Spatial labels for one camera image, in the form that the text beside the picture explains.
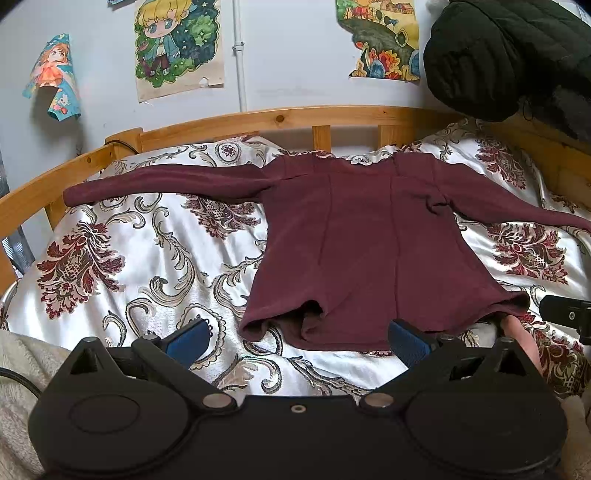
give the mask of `shirt sleeve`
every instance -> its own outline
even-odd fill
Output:
[[[464,164],[434,159],[437,187],[456,212],[482,223],[535,222],[574,226],[591,233],[591,223],[576,215],[535,207]]]
[[[64,203],[73,207],[134,193],[185,193],[226,203],[257,202],[261,192],[283,178],[284,163],[285,159],[280,157],[263,168],[253,164],[236,167],[151,165],[69,187],[63,194]]]

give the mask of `paper drawing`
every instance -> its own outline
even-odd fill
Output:
[[[339,24],[361,50],[350,77],[420,78],[418,23],[413,0],[336,0]]]
[[[39,55],[30,81],[22,95],[31,98],[38,88],[55,87],[57,92],[47,113],[62,121],[80,115],[78,89],[70,55],[70,36],[66,33],[52,38]]]
[[[135,17],[140,102],[223,84],[219,0],[145,0]]]

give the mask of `metal screw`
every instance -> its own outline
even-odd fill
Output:
[[[202,402],[207,408],[226,408],[232,403],[232,397],[225,393],[210,393],[203,397]]]
[[[365,398],[365,403],[373,408],[384,408],[389,407],[394,403],[394,398],[392,395],[388,395],[387,393],[370,393]]]

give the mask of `maroon long-sleeve shirt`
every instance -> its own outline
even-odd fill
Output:
[[[464,242],[453,212],[483,223],[591,223],[523,202],[462,164],[397,153],[372,166],[314,154],[263,168],[155,165],[64,192],[68,206],[134,193],[190,193],[264,205],[267,249],[239,330],[260,340],[276,322],[294,346],[388,349],[387,325],[458,332],[494,312],[523,314]]]

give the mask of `anime poster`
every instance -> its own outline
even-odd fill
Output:
[[[33,92],[42,87],[57,88],[47,111],[50,116],[61,122],[68,117],[80,115],[78,89],[70,54],[70,36],[67,33],[52,38],[45,45],[22,95],[31,98]]]
[[[139,4],[135,76],[140,102],[223,84],[219,1],[145,0]]]

